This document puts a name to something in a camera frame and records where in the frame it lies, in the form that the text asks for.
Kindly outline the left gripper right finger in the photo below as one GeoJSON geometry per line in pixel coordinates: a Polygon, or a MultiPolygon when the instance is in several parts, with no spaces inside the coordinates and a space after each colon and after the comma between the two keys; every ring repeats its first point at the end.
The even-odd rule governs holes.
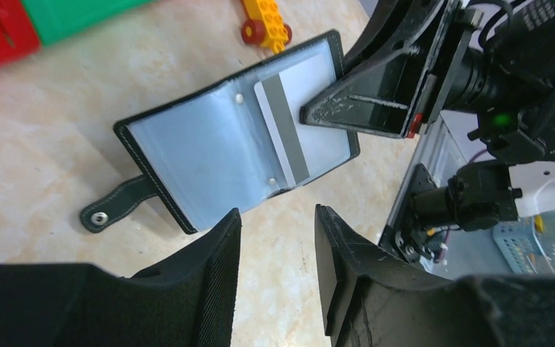
{"type": "Polygon", "coordinates": [[[555,346],[555,275],[448,280],[393,257],[325,205],[314,235],[333,346],[555,346]]]}

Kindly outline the grey magnetic stripe card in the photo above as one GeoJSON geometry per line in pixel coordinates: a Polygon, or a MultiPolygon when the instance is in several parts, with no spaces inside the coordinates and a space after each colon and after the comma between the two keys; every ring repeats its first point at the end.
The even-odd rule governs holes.
{"type": "Polygon", "coordinates": [[[306,184],[351,156],[345,130],[302,124],[305,103],[335,81],[327,53],[278,64],[264,72],[254,93],[289,188],[306,184]]]}

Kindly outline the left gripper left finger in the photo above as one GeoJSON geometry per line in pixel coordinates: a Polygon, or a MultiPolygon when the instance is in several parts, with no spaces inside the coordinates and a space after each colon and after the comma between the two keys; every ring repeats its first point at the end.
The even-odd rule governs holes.
{"type": "Polygon", "coordinates": [[[241,216],[130,278],[87,263],[0,265],[0,346],[229,346],[241,216]]]}

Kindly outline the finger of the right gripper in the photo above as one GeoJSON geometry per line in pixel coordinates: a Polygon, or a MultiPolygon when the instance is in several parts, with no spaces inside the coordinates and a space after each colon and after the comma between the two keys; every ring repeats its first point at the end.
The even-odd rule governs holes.
{"type": "Polygon", "coordinates": [[[389,138],[412,137],[447,106],[473,31],[396,28],[361,36],[360,49],[330,57],[337,78],[298,110],[306,125],[389,138]]]}

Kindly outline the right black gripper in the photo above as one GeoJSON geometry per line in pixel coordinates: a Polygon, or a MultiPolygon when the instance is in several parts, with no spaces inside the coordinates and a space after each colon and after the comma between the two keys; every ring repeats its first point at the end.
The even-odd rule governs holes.
{"type": "MultiPolygon", "coordinates": [[[[499,1],[468,49],[444,104],[473,113],[479,140],[507,165],[555,161],[555,1],[499,1]]],[[[405,59],[404,73],[430,72],[447,36],[449,1],[379,1],[343,60],[345,79],[405,59]]]]}

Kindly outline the black leather card holder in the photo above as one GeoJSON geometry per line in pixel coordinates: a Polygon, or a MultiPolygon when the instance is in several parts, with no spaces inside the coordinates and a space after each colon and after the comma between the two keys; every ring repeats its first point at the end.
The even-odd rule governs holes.
{"type": "Polygon", "coordinates": [[[195,93],[117,121],[114,133],[141,174],[84,207],[81,224],[100,233],[141,202],[159,197],[183,232],[194,234],[234,208],[253,209],[356,158],[358,135],[345,130],[349,159],[306,184],[287,187],[254,93],[259,76],[278,64],[330,56],[338,48],[343,50],[340,34],[329,30],[195,93]]]}

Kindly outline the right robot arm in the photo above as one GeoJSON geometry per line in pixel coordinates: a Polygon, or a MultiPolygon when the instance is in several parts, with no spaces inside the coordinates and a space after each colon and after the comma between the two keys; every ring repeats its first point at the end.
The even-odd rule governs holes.
{"type": "Polygon", "coordinates": [[[304,124],[404,138],[443,110],[471,113],[492,156],[446,187],[410,196],[408,229],[465,231],[525,216],[518,171],[555,162],[555,1],[379,1],[337,80],[301,108],[304,124]]]}

